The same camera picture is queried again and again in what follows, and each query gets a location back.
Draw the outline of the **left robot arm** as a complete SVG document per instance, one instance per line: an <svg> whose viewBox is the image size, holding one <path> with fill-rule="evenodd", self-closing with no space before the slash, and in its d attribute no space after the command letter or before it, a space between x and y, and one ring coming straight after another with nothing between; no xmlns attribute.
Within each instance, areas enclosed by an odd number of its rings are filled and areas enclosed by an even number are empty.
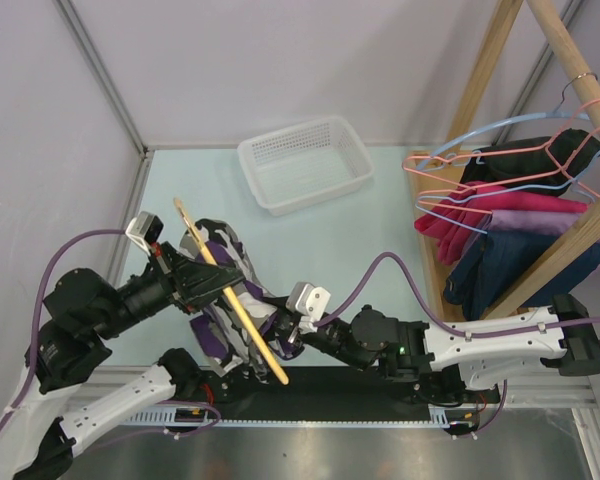
<svg viewBox="0 0 600 480"><path fill-rule="evenodd" d="M204 381L183 348L165 352L139 378L68 413L70 397L112 351L106 341L174 306L201 310L241 270L195 261L167 242L149 249L139 275L115 288L88 268L66 273L43 299L50 319L25 355L22 392L0 420L0 479L57 479L98 438L135 413L167 400L189 400Z"/></svg>

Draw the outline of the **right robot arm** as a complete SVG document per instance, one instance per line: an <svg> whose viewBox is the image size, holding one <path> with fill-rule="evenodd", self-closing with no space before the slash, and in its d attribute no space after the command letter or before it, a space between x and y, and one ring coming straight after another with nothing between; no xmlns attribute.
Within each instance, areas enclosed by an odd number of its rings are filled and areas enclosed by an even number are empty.
<svg viewBox="0 0 600 480"><path fill-rule="evenodd" d="M387 382L406 383L423 399L460 403L537 367L563 377L600 374L600 339L572 295L500 320L437 325L400 321L364 306L349 322L322 325L288 309L276 333Z"/></svg>

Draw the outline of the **yellow clothes hanger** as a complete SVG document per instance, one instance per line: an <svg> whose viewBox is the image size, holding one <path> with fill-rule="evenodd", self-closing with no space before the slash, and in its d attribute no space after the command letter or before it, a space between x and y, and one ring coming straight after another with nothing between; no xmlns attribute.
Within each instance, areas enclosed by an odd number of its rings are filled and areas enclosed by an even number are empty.
<svg viewBox="0 0 600 480"><path fill-rule="evenodd" d="M217 266L217 262L212 252L207 247L206 242L203 240L199 230L195 226L195 222L189 217L188 213L186 212L183 202L178 197L174 197L173 203L176 208L176 211L178 212L179 216L186 225L187 231L189 232L194 243L198 247L198 250L202 255L203 259L208 264ZM258 329L253 324L250 316L248 315L247 311L245 310L237 295L235 294L234 289L232 287L225 287L223 289L223 295L228 301L228 303L231 305L237 317L240 319L243 328L248 333L248 336L251 338L252 343L260 352L262 358L266 361L271 371L274 373L274 375L277 377L277 379L282 385L288 385L290 382L288 375L281 367L281 365L277 362L267 343L264 341Z"/></svg>

